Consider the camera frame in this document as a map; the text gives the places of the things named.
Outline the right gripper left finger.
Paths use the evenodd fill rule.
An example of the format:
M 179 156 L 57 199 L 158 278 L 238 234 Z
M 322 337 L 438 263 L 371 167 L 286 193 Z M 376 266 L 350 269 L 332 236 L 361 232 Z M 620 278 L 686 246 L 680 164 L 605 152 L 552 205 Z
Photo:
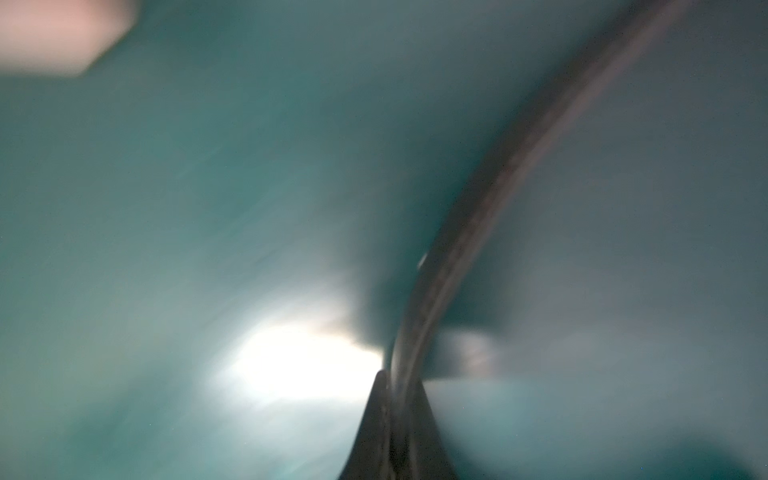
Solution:
M 339 480 L 391 479 L 390 375 L 380 370 L 374 379 L 350 455 Z

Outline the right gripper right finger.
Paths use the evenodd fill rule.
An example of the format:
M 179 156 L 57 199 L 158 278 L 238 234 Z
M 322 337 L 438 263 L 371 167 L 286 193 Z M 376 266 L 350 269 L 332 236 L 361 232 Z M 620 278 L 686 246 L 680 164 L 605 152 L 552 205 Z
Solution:
M 407 448 L 401 478 L 408 480 L 457 480 L 440 438 L 436 420 L 421 381 L 407 413 Z

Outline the black belt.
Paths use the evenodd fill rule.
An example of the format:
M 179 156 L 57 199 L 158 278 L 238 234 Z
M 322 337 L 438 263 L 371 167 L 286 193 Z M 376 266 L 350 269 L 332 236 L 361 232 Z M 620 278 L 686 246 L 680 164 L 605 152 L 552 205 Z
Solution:
M 416 388 L 437 325 L 526 172 L 625 68 L 674 25 L 690 1 L 635 1 L 581 47 L 525 105 L 470 176 L 419 269 L 395 341 L 392 397 Z

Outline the pink divided storage box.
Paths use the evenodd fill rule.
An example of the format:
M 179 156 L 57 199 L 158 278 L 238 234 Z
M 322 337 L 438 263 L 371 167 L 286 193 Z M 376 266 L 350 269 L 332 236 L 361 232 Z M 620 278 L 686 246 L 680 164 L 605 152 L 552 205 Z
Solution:
M 3 1 L 1 72 L 78 76 L 135 25 L 139 1 Z

